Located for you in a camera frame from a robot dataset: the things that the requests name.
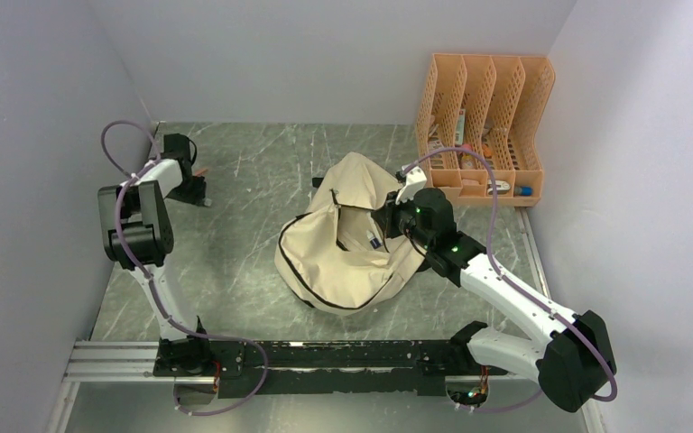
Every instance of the bottle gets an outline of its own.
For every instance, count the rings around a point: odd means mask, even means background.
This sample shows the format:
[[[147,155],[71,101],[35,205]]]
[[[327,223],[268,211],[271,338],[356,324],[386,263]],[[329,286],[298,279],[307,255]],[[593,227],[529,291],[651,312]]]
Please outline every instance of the bottle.
[[[461,148],[462,148],[462,149],[467,149],[467,150],[469,150],[469,151],[473,151],[473,150],[474,150],[474,149],[472,149],[471,144],[469,144],[469,143],[464,143],[464,144],[461,146]],[[461,167],[461,170],[473,170],[473,169],[474,169],[474,157],[471,156],[471,155],[469,155],[469,154],[462,153],[462,154],[461,154],[461,163],[460,163],[460,167]]]

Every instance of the cable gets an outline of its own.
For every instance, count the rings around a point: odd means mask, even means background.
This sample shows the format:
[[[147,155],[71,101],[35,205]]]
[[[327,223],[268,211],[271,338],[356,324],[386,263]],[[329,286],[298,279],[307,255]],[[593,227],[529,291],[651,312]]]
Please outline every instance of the cable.
[[[103,130],[102,133],[102,144],[103,144],[103,149],[106,151],[105,147],[105,134],[107,130],[109,130],[112,126],[115,126],[116,124],[129,124],[131,126],[134,126],[138,128],[140,131],[143,131],[144,133],[147,134],[148,138],[150,139],[150,143],[152,144],[152,147],[155,148],[155,139],[150,135],[150,132],[147,131],[146,128],[141,126],[140,124],[137,124],[135,122],[130,122],[127,120],[117,120],[115,122],[112,122],[108,124],[105,129]],[[106,152],[107,158],[116,166],[118,167],[123,173],[125,173],[125,170],[121,169],[120,166],[113,161],[112,157],[109,156],[109,154]],[[264,381],[267,379],[267,373],[269,370],[270,366],[270,360],[267,356],[267,353],[264,351],[264,348],[261,347],[258,343],[256,343],[254,340],[250,340],[247,338],[242,338],[239,336],[222,336],[218,334],[201,334],[198,332],[195,332],[191,329],[188,329],[184,327],[181,323],[177,322],[176,320],[173,319],[173,317],[166,311],[165,307],[163,306],[161,297],[158,295],[158,290],[155,287],[155,279],[153,278],[152,273],[150,273],[147,268],[144,267],[142,262],[139,261],[139,259],[136,258],[134,255],[134,252],[132,252],[131,247],[129,246],[129,243],[126,242],[126,239],[124,237],[124,229],[123,229],[123,222],[121,221],[121,209],[123,208],[124,204],[124,197],[126,194],[126,191],[131,188],[131,186],[138,181],[142,176],[144,176],[148,171],[150,171],[153,167],[158,165],[161,161],[161,155],[156,152],[155,160],[154,161],[148,161],[144,164],[144,167],[137,173],[135,174],[128,174],[129,180],[127,180],[124,185],[121,187],[121,190],[118,192],[118,197],[115,200],[115,233],[118,235],[118,239],[120,240],[121,247],[124,250],[124,253],[126,254],[126,257],[134,264],[134,266],[139,269],[140,272],[144,275],[144,278],[148,280],[147,286],[150,289],[150,294],[152,296],[152,301],[155,304],[155,307],[158,309],[158,312],[161,314],[161,316],[171,325],[172,327],[176,328],[177,330],[183,332],[184,334],[188,336],[194,336],[197,338],[206,338],[208,340],[218,340],[218,341],[238,341],[243,343],[244,345],[252,345],[253,347],[256,348],[256,350],[259,351],[259,353],[262,355],[263,358],[263,364],[264,368],[262,370],[262,377],[259,379],[259,383],[256,384],[253,390],[248,393],[244,398],[240,399],[239,401],[236,401],[235,403],[219,409],[219,410],[212,410],[208,412],[195,412],[192,410],[187,410],[183,406],[180,405],[179,403],[179,398],[177,397],[176,394],[176,388],[174,388],[174,404],[175,404],[175,409],[188,414],[190,416],[195,416],[195,417],[208,417],[211,415],[218,415],[220,413],[225,413],[227,411],[230,411],[243,403],[251,400],[251,397],[253,397],[259,389],[262,388],[262,385],[264,384]]]
[[[407,230],[405,230],[405,237],[407,237],[408,240],[411,241],[411,245],[413,245],[413,249],[416,250],[416,253],[420,254],[421,256],[423,256],[424,259],[426,259],[426,253],[420,250],[420,248],[416,245],[415,241],[413,241],[413,239],[411,238],[410,232],[408,232]]]
[[[198,145],[195,144],[195,142],[193,142],[189,137],[188,140],[190,143],[192,143],[192,148],[195,149],[195,153],[193,153],[192,157],[189,158],[189,165],[195,165],[195,160],[198,159]]]
[[[493,269],[495,273],[503,280],[506,281],[508,285],[510,285],[512,288],[514,288],[517,292],[519,292],[523,297],[529,299],[532,301],[533,304],[537,305],[538,308],[542,309],[543,311],[549,313],[552,317],[554,317],[556,320],[558,320],[562,325],[564,325],[567,329],[569,329],[570,332],[572,332],[578,340],[580,340],[581,343],[588,349],[588,351],[591,353],[591,355],[594,356],[597,362],[599,362],[599,365],[601,365],[602,370],[604,370],[607,380],[610,382],[610,393],[609,395],[606,396],[599,396],[599,395],[593,395],[591,398],[597,401],[612,401],[617,397],[617,381],[614,378],[614,374],[612,373],[612,369],[610,368],[609,365],[607,365],[607,362],[605,361],[604,357],[602,354],[599,353],[599,351],[594,347],[594,345],[586,338],[586,336],[583,335],[569,320],[566,318],[562,317],[559,313],[554,311],[551,307],[548,305],[544,304],[541,302],[540,299],[536,298],[533,296],[531,293],[529,293],[526,289],[522,288],[519,284],[515,283],[512,281],[508,276],[504,275],[501,273],[501,268],[498,267],[498,262],[495,260],[495,256],[493,254],[493,231],[495,230],[495,218],[498,214],[498,188],[497,184],[495,183],[495,173],[493,172],[493,168],[490,167],[490,164],[487,163],[487,160],[482,157],[479,153],[469,151],[468,149],[464,149],[462,147],[443,147],[436,149],[434,151],[431,151],[427,153],[426,155],[420,157],[418,160],[414,161],[411,165],[405,167],[405,170],[402,171],[402,174],[407,174],[410,172],[412,169],[418,167],[420,163],[423,161],[427,160],[428,158],[431,158],[434,155],[437,155],[439,153],[443,152],[459,152],[459,153],[465,153],[468,155],[471,155],[475,158],[477,158],[480,162],[482,162],[482,165],[485,166],[485,169],[487,170],[487,175],[490,177],[491,184],[493,186],[493,211],[490,213],[490,226],[487,228],[487,242],[485,245],[485,250],[487,253],[487,259],[490,261],[490,264],[493,266]],[[518,409],[530,401],[535,400],[539,395],[541,394],[541,391],[538,391],[535,395],[530,397],[528,400],[524,401],[522,403],[518,403],[516,405],[513,405],[513,409]]]
[[[141,124],[138,124],[136,122],[132,122],[130,120],[115,120],[114,122],[110,122],[104,128],[102,128],[102,134],[99,137],[99,141],[102,143],[102,152],[107,157],[107,160],[110,161],[110,163],[113,164],[118,169],[118,171],[123,173],[124,176],[126,176],[127,178],[130,178],[132,176],[132,173],[126,171],[123,167],[121,167],[120,164],[118,164],[118,162],[116,162],[116,160],[113,159],[113,157],[110,155],[110,152],[107,150],[107,143],[106,143],[107,132],[110,131],[110,128],[112,128],[113,126],[116,126],[118,124],[128,124],[129,126],[133,126],[134,128],[142,131],[145,135],[147,135],[147,138],[150,139],[150,152],[155,153],[155,161],[159,162],[161,160],[161,153],[158,152],[158,146],[155,143],[155,137],[153,137],[150,134],[150,131],[148,131],[147,128],[145,128]]]

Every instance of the gray marble floor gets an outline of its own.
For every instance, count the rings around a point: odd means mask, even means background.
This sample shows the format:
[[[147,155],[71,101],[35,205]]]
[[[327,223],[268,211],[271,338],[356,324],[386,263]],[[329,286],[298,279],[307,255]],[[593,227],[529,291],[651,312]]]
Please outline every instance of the gray marble floor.
[[[296,299],[273,263],[283,224],[309,204],[312,176],[348,152],[395,172],[418,157],[408,125],[162,124],[158,137],[182,133],[208,168],[212,207],[167,201],[176,238],[170,256],[206,329],[256,339],[334,340],[448,338],[472,320],[521,331],[482,299],[434,272],[417,274],[394,299],[349,317],[311,309]],[[485,239],[489,207],[456,209],[459,227]],[[498,259],[535,285],[517,216],[501,209],[494,236]],[[158,326],[142,289],[112,272],[92,339],[153,341]]]

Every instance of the beige bag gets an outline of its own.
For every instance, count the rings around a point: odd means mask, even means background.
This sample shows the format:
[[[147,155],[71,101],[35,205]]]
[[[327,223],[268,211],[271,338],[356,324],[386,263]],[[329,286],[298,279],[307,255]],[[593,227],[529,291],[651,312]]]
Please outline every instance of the beige bag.
[[[396,295],[423,257],[404,236],[386,239],[370,216],[402,185],[351,152],[333,166],[307,211],[280,233],[275,266],[307,304],[349,315]],[[382,244],[371,246],[369,234]]]

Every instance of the blue cap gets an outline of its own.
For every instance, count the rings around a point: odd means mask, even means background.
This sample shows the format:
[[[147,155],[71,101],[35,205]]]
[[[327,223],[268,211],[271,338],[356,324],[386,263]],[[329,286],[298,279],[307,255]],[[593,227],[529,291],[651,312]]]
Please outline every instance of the blue cap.
[[[514,187],[515,196],[531,196],[532,188],[530,187]]]

